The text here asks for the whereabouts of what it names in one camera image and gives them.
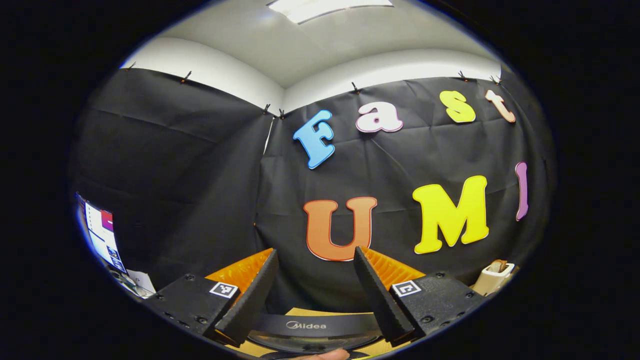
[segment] white wall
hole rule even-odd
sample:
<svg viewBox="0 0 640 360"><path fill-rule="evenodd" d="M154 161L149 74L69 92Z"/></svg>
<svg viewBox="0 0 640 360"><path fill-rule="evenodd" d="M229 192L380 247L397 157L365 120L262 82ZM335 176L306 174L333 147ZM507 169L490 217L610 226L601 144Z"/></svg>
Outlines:
<svg viewBox="0 0 640 360"><path fill-rule="evenodd" d="M156 70L209 85L279 115L284 89L253 67L199 42L178 38L155 38L121 66Z"/></svg>
<svg viewBox="0 0 640 360"><path fill-rule="evenodd" d="M134 53L122 67L136 62L136 68L184 77L220 89L269 112L290 112L301 106L352 91L353 81L365 88L391 81L457 77L500 77L500 64L480 56L439 49L394 51L343 63L299 81L288 89L255 68L206 45L178 38L155 38Z"/></svg>
<svg viewBox="0 0 640 360"><path fill-rule="evenodd" d="M289 87L284 94L285 112L344 92L391 81L459 77L490 80L500 77L500 64L457 51L416 49L368 56L326 69Z"/></svg>

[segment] ceiling light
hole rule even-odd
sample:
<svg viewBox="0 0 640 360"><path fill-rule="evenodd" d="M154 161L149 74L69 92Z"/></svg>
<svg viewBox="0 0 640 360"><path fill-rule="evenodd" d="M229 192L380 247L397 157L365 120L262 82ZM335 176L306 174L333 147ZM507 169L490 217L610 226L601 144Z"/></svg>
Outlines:
<svg viewBox="0 0 640 360"><path fill-rule="evenodd" d="M277 0L267 5L301 24L320 15L361 6L393 6L389 0Z"/></svg>

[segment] white container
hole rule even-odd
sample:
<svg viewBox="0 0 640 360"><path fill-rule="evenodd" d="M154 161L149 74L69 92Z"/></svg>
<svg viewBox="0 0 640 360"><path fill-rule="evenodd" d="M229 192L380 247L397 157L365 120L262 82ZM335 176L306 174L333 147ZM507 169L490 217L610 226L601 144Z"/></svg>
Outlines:
<svg viewBox="0 0 640 360"><path fill-rule="evenodd" d="M482 296L496 292L502 286L502 283L511 276L514 267L514 264L507 263L507 267L502 272L492 272L488 270L489 266L487 266L480 273L476 284L473 285L473 290Z"/></svg>

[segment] midea logo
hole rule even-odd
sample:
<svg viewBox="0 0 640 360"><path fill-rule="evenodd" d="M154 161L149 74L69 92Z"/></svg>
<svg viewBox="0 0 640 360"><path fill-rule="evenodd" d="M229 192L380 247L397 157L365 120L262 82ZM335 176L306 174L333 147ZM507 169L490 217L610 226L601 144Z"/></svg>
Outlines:
<svg viewBox="0 0 640 360"><path fill-rule="evenodd" d="M287 327L290 329L326 329L326 325L316 325L312 323L299 323L297 321L287 322Z"/></svg>

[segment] finger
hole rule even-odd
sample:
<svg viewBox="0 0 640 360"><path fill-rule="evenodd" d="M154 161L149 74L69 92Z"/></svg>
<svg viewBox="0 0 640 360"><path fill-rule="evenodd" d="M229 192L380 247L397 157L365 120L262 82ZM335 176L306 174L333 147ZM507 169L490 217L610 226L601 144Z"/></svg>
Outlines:
<svg viewBox="0 0 640 360"><path fill-rule="evenodd" d="M291 360L347 360L348 358L349 353L341 348L338 348L333 351L327 352L326 354L295 357Z"/></svg>

